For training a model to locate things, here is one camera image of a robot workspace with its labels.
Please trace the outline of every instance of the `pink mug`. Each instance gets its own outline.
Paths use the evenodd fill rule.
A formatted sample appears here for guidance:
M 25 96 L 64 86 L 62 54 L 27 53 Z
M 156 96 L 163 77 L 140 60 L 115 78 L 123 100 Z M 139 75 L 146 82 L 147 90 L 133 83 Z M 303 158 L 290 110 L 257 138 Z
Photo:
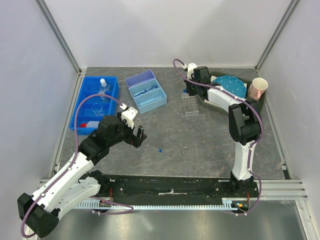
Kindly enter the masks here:
M 258 101 L 267 88 L 268 82 L 261 77 L 257 77 L 252 80 L 248 91 L 248 97 Z

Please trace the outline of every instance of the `blue object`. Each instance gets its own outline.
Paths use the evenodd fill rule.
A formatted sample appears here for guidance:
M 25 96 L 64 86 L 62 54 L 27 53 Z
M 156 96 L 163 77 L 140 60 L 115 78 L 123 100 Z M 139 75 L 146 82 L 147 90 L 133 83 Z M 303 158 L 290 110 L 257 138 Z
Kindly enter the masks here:
M 167 95 L 151 70 L 129 77 L 125 82 L 140 114 L 167 104 Z
M 244 98 L 246 96 L 247 88 L 245 84 L 235 76 L 219 76 L 214 82 L 219 83 L 225 90 L 239 98 Z
M 117 82 L 117 78 L 115 76 L 86 76 L 83 79 L 81 89 L 78 95 L 78 99 L 76 101 L 71 122 L 69 124 L 69 128 L 73 131 L 75 130 L 75 114 L 76 110 L 83 99 L 86 97 L 97 94 L 100 90 L 100 79 L 105 79 L 106 83 L 110 85 L 110 90 L 106 91 L 105 94 L 118 99 L 119 94 L 119 86 Z M 91 127 L 79 127 L 81 124 L 88 123 L 89 121 L 101 121 L 103 119 L 102 116 L 97 116 L 93 111 L 92 107 L 94 104 L 101 104 L 103 106 L 103 114 L 104 115 L 115 115 L 116 114 L 116 106 L 117 103 L 114 100 L 109 98 L 103 100 L 99 96 L 92 97 L 88 99 L 80 108 L 77 118 L 77 133 L 78 135 L 88 135 L 96 128 Z

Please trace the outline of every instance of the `white wall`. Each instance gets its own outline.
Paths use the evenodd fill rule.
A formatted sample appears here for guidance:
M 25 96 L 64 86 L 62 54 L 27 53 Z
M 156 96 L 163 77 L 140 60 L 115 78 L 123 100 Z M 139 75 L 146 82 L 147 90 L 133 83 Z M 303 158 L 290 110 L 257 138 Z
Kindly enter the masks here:
M 320 223 L 320 2 L 302 0 L 261 70 L 290 172 Z
M 49 175 L 76 73 L 33 0 L 2 1 L 0 32 L 0 233 L 17 240 L 17 198 Z
M 289 2 L 46 0 L 82 67 L 253 67 Z

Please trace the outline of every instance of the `blue plate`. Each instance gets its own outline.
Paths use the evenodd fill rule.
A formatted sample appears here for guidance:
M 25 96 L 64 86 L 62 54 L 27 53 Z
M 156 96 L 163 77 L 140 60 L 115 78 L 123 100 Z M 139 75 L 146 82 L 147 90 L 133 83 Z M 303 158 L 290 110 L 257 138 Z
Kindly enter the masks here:
M 245 84 L 235 76 L 219 76 L 214 82 L 219 83 L 225 90 L 239 98 L 246 96 L 247 88 Z

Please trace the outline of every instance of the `gray floor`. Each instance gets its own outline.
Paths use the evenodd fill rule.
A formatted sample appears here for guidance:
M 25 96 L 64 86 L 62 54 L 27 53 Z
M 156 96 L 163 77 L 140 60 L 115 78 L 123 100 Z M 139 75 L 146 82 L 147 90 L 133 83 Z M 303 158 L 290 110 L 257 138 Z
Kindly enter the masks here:
M 120 86 L 119 99 L 128 106 L 135 103 L 125 79 L 144 72 L 146 67 L 89 67 L 87 76 L 116 76 Z M 173 68 L 152 67 L 167 95 L 167 104 L 139 115 L 136 124 L 142 125 L 148 136 L 138 149 L 119 143 L 101 160 L 96 169 L 105 174 L 221 177 L 228 178 L 234 165 L 235 144 L 229 134 L 226 115 L 199 104 L 200 114 L 184 117 L 181 93 L 185 83 Z M 254 69 L 215 68 L 212 71 L 252 80 Z M 265 138 L 254 153 L 253 170 L 263 179 L 283 179 L 280 155 L 266 109 L 262 120 Z M 75 149 L 74 132 L 69 130 L 63 146 L 63 166 Z
M 306 240 L 294 201 L 259 202 L 248 216 L 214 210 L 143 210 L 97 216 L 71 210 L 45 240 Z

